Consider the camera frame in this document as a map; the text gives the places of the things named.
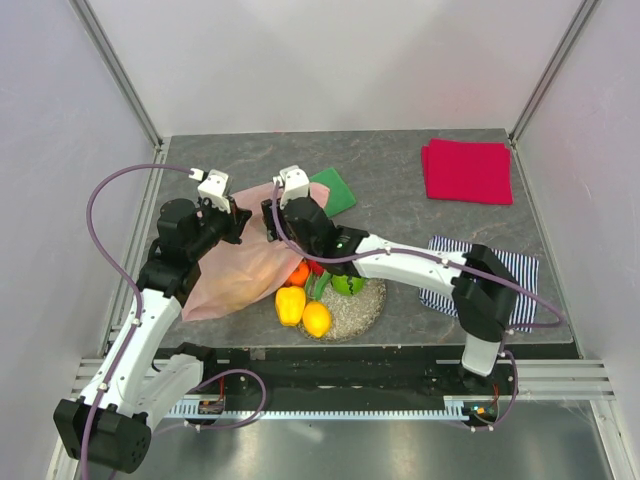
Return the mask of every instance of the gray stone surface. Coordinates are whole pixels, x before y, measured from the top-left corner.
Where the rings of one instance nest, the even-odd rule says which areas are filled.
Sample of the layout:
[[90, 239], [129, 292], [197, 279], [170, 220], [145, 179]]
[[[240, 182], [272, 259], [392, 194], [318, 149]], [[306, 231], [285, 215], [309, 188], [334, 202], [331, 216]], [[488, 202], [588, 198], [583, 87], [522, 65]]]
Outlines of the gray stone surface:
[[[541, 296], [560, 303], [560, 295], [528, 203], [525, 186], [512, 164], [514, 205], [491, 206], [430, 200], [425, 195], [420, 147], [432, 138], [505, 142], [504, 130], [424, 130], [377, 132], [268, 133], [174, 137], [167, 163], [216, 168], [233, 177], [232, 193], [269, 182], [281, 168], [297, 164], [311, 176], [335, 167], [355, 194], [356, 207], [336, 223], [363, 228], [395, 242], [426, 246], [436, 234], [521, 252], [540, 260]], [[184, 175], [166, 172], [160, 205], [177, 197], [197, 197]], [[539, 322], [554, 318], [539, 308]], [[278, 322], [268, 297], [221, 319], [178, 322], [162, 346], [183, 341], [215, 347], [318, 345]], [[572, 341], [568, 327], [517, 334], [513, 343]], [[375, 325], [346, 345], [435, 345], [464, 343], [456, 319], [424, 307], [414, 287], [387, 282], [387, 303]]]

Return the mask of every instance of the white wall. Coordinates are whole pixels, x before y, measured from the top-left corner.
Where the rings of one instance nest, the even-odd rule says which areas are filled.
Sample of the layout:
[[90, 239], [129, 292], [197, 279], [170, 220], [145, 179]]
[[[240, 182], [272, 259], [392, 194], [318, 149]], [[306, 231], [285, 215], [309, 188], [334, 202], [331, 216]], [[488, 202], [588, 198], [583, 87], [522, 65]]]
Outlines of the white wall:
[[[96, 354], [116, 276], [86, 233], [85, 202], [108, 173], [151, 159], [68, 2], [3, 4], [0, 478], [44, 478], [53, 411], [80, 358]], [[98, 233], [117, 258], [140, 198], [141, 176], [133, 177], [96, 209]]]
[[164, 135], [511, 127], [579, 0], [91, 0]]
[[520, 152], [580, 345], [604, 359], [640, 451], [640, 3], [601, 2]]

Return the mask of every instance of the round tray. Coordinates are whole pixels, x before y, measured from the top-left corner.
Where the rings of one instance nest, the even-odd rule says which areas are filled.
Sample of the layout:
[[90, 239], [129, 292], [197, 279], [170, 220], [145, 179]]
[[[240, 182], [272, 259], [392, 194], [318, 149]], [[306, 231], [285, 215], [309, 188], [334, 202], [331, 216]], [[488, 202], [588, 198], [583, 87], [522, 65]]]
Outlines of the round tray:
[[322, 295], [321, 303], [331, 312], [331, 329], [322, 338], [309, 335], [302, 322], [298, 330], [307, 338], [320, 343], [341, 343], [369, 330], [382, 313], [387, 299], [384, 280], [367, 280], [362, 290], [353, 297], [336, 292], [331, 283]]

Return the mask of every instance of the striped cloth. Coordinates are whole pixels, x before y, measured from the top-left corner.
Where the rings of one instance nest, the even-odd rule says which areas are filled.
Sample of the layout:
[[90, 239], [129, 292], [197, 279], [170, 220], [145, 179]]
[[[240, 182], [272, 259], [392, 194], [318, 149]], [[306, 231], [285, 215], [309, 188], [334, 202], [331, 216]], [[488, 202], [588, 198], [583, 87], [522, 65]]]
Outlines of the striped cloth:
[[[435, 236], [429, 242], [428, 248], [439, 252], [468, 252], [471, 250], [471, 243]], [[493, 250], [493, 253], [504, 263], [507, 270], [511, 272], [511, 275], [513, 275], [513, 278], [516, 279], [520, 286], [535, 294], [538, 293], [538, 260], [519, 253], [505, 252], [503, 250]], [[451, 315], [452, 317], [458, 316], [453, 300], [438, 293], [421, 288], [420, 301], [423, 305], [433, 308], [438, 312]], [[520, 294], [518, 295], [516, 306], [509, 319], [509, 324], [533, 323], [535, 313], [536, 302], [526, 295]], [[519, 330], [531, 332], [530, 328], [520, 328]]]

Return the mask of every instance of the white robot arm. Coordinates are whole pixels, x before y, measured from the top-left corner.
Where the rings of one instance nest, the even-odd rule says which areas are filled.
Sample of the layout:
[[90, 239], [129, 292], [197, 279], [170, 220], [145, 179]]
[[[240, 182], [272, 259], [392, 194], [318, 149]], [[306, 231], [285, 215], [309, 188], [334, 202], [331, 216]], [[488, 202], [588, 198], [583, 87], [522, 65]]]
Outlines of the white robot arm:
[[100, 398], [94, 406], [88, 458], [118, 471], [135, 471], [160, 420], [207, 373], [213, 350], [183, 344], [158, 375], [144, 387], [142, 383], [160, 341], [200, 277], [198, 261], [220, 241], [241, 243], [251, 217], [250, 210], [238, 208], [228, 195], [226, 174], [192, 171], [191, 178], [200, 182], [198, 206], [181, 198], [162, 206], [159, 236], [137, 281], [143, 306], [140, 318], [134, 301], [96, 375], [76, 401], [61, 400], [54, 412], [54, 422], [72, 458], [80, 458], [85, 423]]
[[[307, 254], [325, 259], [349, 258], [342, 263], [319, 262], [329, 273], [363, 278], [383, 278], [434, 291], [453, 300], [467, 332], [462, 366], [472, 374], [491, 374], [517, 293], [497, 283], [476, 278], [447, 263], [469, 265], [515, 283], [507, 268], [484, 245], [469, 252], [438, 252], [393, 243], [363, 230], [335, 226], [309, 195], [309, 179], [292, 166], [274, 177], [283, 188], [277, 208], [285, 234]], [[269, 238], [278, 238], [272, 201], [262, 204]], [[406, 253], [390, 254], [402, 250]], [[384, 252], [367, 255], [371, 252]]]

